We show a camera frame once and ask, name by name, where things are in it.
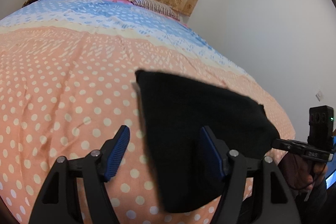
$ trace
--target wire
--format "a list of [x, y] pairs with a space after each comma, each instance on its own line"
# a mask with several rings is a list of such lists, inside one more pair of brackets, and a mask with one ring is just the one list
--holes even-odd
[[[295, 155], [294, 155], [294, 159], [295, 159], [296, 167], [299, 168], [299, 165], [298, 165], [298, 163], [297, 163], [297, 160], [296, 160]], [[327, 165], [327, 164], [325, 163], [325, 164], [324, 164], [324, 167], [323, 167], [323, 169], [322, 169], [322, 171], [316, 176], [316, 178], [313, 180], [312, 183], [309, 183], [309, 184], [307, 184], [306, 186], [301, 187], [301, 188], [295, 188], [295, 187], [293, 187], [293, 186], [291, 186], [291, 185], [289, 185], [289, 184], [288, 184], [288, 186], [289, 186], [291, 189], [296, 190], [296, 191], [300, 191], [300, 190], [306, 189], [309, 185], [311, 185], [311, 184], [313, 184], [314, 182], [317, 181], [317, 179], [320, 177], [320, 175], [322, 175], [322, 173], [323, 173], [323, 171], [324, 171], [326, 165]]]

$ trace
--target black cloth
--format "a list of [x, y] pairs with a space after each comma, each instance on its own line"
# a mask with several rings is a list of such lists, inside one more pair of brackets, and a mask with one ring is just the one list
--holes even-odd
[[246, 157], [261, 159], [279, 138], [263, 106], [249, 97], [199, 81], [138, 70], [146, 142], [155, 166], [159, 195], [170, 213], [190, 212], [222, 193], [197, 157], [200, 129]]

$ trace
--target black gripper frame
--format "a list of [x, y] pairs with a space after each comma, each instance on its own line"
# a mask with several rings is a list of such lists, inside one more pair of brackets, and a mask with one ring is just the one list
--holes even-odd
[[115, 139], [107, 140], [100, 150], [94, 150], [84, 158], [67, 160], [64, 156], [58, 157], [37, 196], [29, 224], [82, 224], [76, 178], [84, 180], [93, 224], [119, 224], [106, 192], [104, 173], [116, 137], [124, 130], [129, 129], [121, 126]]
[[236, 224], [243, 202], [246, 178], [253, 178], [253, 224], [301, 224], [290, 189], [279, 168], [269, 156], [261, 160], [245, 158], [229, 150], [223, 140], [204, 127], [222, 157], [225, 186], [210, 224]]

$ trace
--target metal screw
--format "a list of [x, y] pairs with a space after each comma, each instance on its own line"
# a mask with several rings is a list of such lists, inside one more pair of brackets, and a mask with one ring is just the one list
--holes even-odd
[[273, 161], [273, 159], [270, 156], [266, 156], [264, 158], [264, 161], [266, 161], [268, 164], [270, 164]]
[[59, 164], [63, 163], [65, 161], [65, 157], [64, 156], [60, 156], [57, 158], [56, 160]]
[[229, 154], [232, 157], [237, 157], [239, 155], [239, 152], [237, 150], [232, 149], [229, 151]]
[[90, 154], [91, 154], [92, 157], [98, 157], [100, 155], [100, 151], [97, 150], [97, 149], [92, 150]]

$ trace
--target bed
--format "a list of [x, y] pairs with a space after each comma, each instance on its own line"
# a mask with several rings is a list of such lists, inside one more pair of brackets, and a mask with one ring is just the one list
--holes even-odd
[[[118, 173], [106, 184], [121, 223], [209, 223], [219, 199], [193, 212], [159, 206], [144, 155], [134, 72], [185, 75], [263, 104], [280, 136], [293, 139], [276, 100], [185, 25], [112, 0], [39, 0], [0, 21], [0, 195], [28, 223], [37, 194], [60, 155], [83, 157], [114, 136], [131, 138]], [[268, 152], [278, 163], [283, 151]], [[91, 223], [78, 181], [84, 223]], [[244, 198], [251, 194], [247, 179]]]

